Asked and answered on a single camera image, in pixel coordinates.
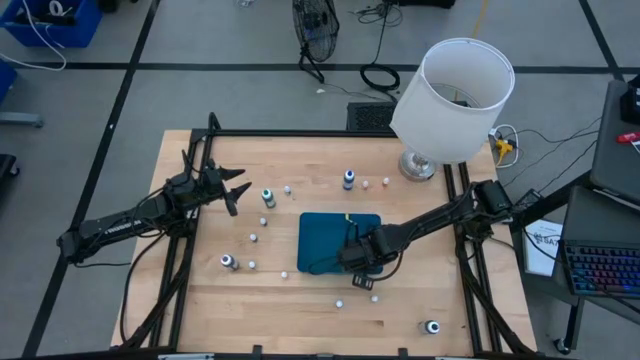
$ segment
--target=keyboard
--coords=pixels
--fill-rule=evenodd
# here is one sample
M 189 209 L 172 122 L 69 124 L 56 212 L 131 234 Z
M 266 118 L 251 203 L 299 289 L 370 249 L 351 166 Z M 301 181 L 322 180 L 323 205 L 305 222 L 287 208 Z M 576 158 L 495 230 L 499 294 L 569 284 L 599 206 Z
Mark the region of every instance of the keyboard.
M 640 243 L 561 240 L 559 249 L 574 295 L 640 299 Z

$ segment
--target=fan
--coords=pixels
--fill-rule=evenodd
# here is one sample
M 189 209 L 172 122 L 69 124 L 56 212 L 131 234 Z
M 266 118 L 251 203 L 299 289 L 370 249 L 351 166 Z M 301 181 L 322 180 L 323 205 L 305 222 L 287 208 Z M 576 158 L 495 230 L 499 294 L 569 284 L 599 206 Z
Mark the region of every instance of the fan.
M 315 62 L 327 60 L 336 48 L 340 24 L 333 0 L 293 0 L 293 23 L 300 42 L 300 70 L 324 83 Z M 313 69 L 303 64 L 305 58 Z

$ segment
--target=blue bin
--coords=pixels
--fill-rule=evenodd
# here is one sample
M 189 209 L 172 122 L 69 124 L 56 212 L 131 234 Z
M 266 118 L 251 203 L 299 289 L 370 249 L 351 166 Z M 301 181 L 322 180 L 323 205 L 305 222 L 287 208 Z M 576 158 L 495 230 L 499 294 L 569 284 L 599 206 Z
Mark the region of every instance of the blue bin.
M 0 102 L 4 100 L 17 75 L 11 66 L 0 60 Z
M 49 0 L 26 0 L 29 11 L 37 17 L 37 14 L 49 11 Z M 52 46 L 56 42 L 64 47 L 87 47 L 98 28 L 102 12 L 98 8 L 97 0 L 58 0 L 63 9 L 73 6 L 75 9 L 75 26 L 51 25 L 48 34 L 47 25 L 35 24 L 38 33 L 42 35 Z M 47 46 L 33 31 L 30 24 L 18 24 L 14 22 L 16 15 L 23 8 L 22 0 L 11 0 L 11 3 L 0 18 L 0 27 L 4 27 L 24 46 Z

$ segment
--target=table lamp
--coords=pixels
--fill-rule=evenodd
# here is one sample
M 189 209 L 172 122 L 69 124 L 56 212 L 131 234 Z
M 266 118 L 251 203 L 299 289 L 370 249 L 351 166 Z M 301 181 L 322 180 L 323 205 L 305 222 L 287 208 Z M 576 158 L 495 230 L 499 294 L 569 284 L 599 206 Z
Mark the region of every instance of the table lamp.
M 434 45 L 390 124 L 406 146 L 400 172 L 409 180 L 426 181 L 438 163 L 470 160 L 487 140 L 514 84 L 511 63 L 487 43 L 456 38 Z M 470 107 L 452 100 L 465 100 Z

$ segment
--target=white cable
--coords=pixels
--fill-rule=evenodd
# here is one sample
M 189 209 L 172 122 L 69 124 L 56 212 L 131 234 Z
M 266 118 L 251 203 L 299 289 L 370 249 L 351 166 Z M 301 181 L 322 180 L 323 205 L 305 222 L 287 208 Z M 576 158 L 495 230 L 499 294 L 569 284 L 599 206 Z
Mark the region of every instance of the white cable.
M 509 163 L 509 164 L 505 164 L 505 165 L 497 165 L 496 169 L 504 169 L 504 168 L 508 168 L 511 167 L 513 165 L 515 165 L 518 162 L 518 157 L 520 155 L 520 140 L 518 140 L 518 132 L 516 131 L 516 128 L 514 128 L 513 126 L 509 125 L 509 124 L 502 124 L 502 125 L 498 125 L 497 127 L 493 128 L 493 130 L 495 130 L 495 132 L 497 132 L 498 130 L 500 130 L 500 128 L 509 128 L 513 131 L 513 134 L 516 137 L 516 158 L 513 159 L 513 162 Z M 496 137 L 496 134 L 493 134 L 493 139 L 495 141 L 498 141 L 498 138 Z
M 0 53 L 0 56 L 2 56 L 3 58 L 5 58 L 5 59 L 7 59 L 9 61 L 12 61 L 12 62 L 14 62 L 16 64 L 20 64 L 22 66 L 26 66 L 26 67 L 32 68 L 32 69 L 41 69 L 41 70 L 49 70 L 49 71 L 62 71 L 62 70 L 64 70 L 64 68 L 67 67 L 67 59 L 58 50 L 56 50 L 56 48 L 54 48 L 51 44 L 49 44 L 49 42 L 47 42 L 47 40 L 45 40 L 42 37 L 42 35 L 40 35 L 38 30 L 36 30 L 36 26 L 33 24 L 33 19 L 31 18 L 31 11 L 29 11 L 29 6 L 27 5 L 27 1 L 26 0 L 22 0 L 22 4 L 24 6 L 24 10 L 27 13 L 27 19 L 29 19 L 29 24 L 31 24 L 31 28 L 36 33 L 36 35 L 38 35 L 40 40 L 42 40 L 42 42 L 44 42 L 51 50 L 53 50 L 54 53 L 56 53 L 56 55 L 58 55 L 62 59 L 62 66 L 60 66 L 59 68 L 50 68 L 50 67 L 47 67 L 47 66 L 40 66 L 40 65 L 24 63 L 22 61 L 13 59 L 13 58 L 11 58 L 11 57 L 3 54 L 3 53 Z

